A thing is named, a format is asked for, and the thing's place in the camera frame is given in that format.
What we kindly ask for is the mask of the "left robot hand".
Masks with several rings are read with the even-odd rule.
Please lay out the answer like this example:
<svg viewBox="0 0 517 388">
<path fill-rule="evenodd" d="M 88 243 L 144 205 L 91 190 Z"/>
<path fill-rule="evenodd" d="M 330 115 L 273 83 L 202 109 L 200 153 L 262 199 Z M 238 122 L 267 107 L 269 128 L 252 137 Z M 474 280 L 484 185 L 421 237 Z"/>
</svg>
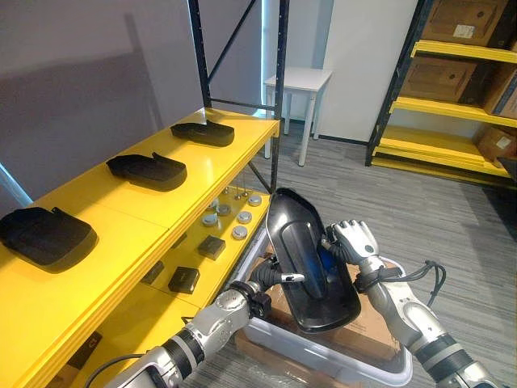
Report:
<svg viewBox="0 0 517 388">
<path fill-rule="evenodd" d="M 300 273 L 282 272 L 277 258 L 272 256 L 253 269 L 249 281 L 266 292 L 275 285 L 304 282 L 305 276 Z"/>
</svg>

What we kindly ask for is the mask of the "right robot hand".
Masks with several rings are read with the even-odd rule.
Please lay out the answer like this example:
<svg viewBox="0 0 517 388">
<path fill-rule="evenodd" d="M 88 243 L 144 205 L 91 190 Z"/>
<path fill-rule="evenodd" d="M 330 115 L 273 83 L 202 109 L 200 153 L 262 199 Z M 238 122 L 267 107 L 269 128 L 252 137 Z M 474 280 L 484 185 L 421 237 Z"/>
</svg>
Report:
<svg viewBox="0 0 517 388">
<path fill-rule="evenodd" d="M 342 220 L 331 224 L 322 235 L 321 245 L 346 264 L 361 268 L 382 265 L 377 241 L 364 221 Z"/>
</svg>

